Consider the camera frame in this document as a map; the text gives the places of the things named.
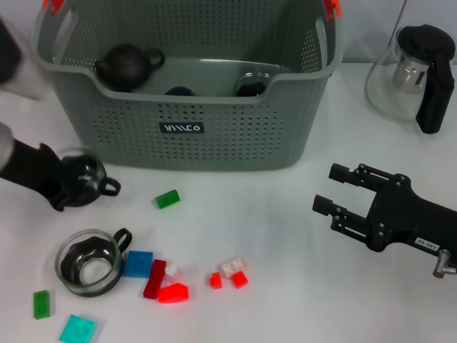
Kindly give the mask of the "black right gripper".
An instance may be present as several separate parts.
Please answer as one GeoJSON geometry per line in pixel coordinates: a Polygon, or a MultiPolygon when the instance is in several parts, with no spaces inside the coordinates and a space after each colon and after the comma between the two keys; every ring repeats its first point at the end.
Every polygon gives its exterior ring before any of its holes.
{"type": "Polygon", "coordinates": [[[366,242],[375,252],[399,243],[433,256],[444,249],[456,256],[456,211],[420,198],[408,177],[365,164],[353,171],[333,164],[328,177],[376,192],[367,219],[316,195],[312,210],[330,216],[332,230],[366,242]]]}

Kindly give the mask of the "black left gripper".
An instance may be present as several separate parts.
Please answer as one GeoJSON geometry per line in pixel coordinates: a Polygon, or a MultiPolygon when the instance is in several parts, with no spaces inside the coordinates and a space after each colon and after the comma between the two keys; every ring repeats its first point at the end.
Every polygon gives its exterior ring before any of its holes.
{"type": "Polygon", "coordinates": [[[46,196],[58,212],[70,207],[77,198],[77,188],[62,185],[62,160],[93,160],[85,147],[70,146],[54,151],[41,143],[38,149],[14,139],[12,155],[1,170],[1,178],[46,196]]]}

